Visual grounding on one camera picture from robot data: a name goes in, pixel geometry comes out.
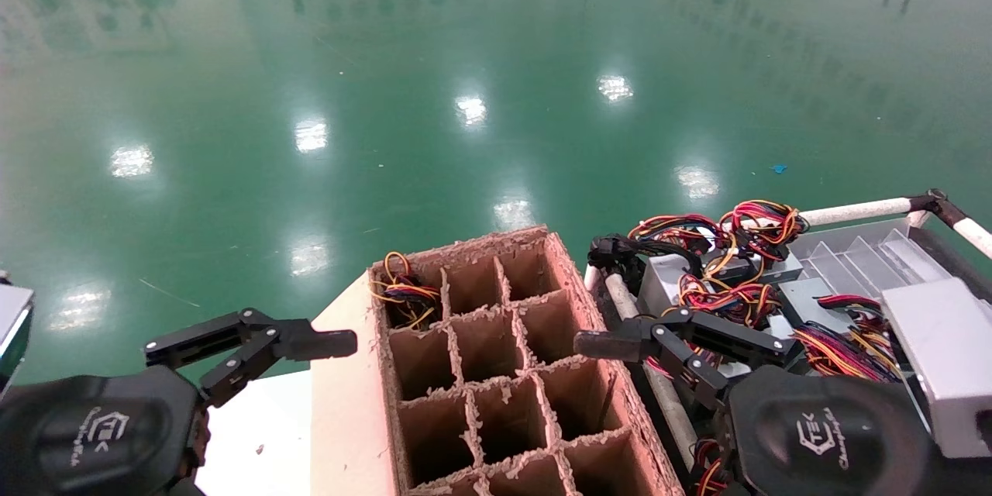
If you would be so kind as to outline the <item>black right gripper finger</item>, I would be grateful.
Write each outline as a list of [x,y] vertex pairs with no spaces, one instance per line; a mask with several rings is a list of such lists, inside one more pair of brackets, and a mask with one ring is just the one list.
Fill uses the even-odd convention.
[[797,340],[730,322],[701,310],[679,308],[658,319],[624,319],[614,331],[581,330],[573,347],[591,359],[644,363],[655,360],[672,378],[692,390],[697,403],[720,410],[729,379],[694,352],[699,347],[753,371],[761,366],[787,369],[803,355]]

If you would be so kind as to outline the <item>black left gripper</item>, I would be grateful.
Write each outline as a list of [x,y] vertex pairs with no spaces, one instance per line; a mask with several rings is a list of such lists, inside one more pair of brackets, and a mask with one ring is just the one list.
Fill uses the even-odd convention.
[[[245,308],[149,341],[151,368],[138,374],[11,387],[2,398],[1,492],[198,495],[210,436],[205,403],[225,405],[280,360],[357,350],[353,330],[318,331],[307,319]],[[201,394],[174,372],[221,353],[226,359],[201,377]]]

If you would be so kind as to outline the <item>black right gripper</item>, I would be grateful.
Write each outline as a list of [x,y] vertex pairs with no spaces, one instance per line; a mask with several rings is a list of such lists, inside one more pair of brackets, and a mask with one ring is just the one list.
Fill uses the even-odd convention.
[[723,467],[748,495],[911,495],[932,441],[903,387],[765,366],[730,387]]

